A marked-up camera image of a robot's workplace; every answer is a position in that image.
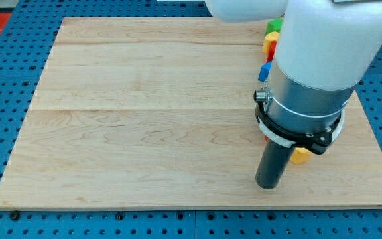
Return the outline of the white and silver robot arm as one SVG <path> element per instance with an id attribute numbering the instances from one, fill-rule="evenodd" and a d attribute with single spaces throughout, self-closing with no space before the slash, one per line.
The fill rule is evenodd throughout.
<path id="1" fill-rule="evenodd" d="M 207 1 L 211 15 L 240 23 L 282 17 L 256 118 L 267 153 L 304 147 L 324 153 L 344 110 L 382 45 L 382 1 Z"/>

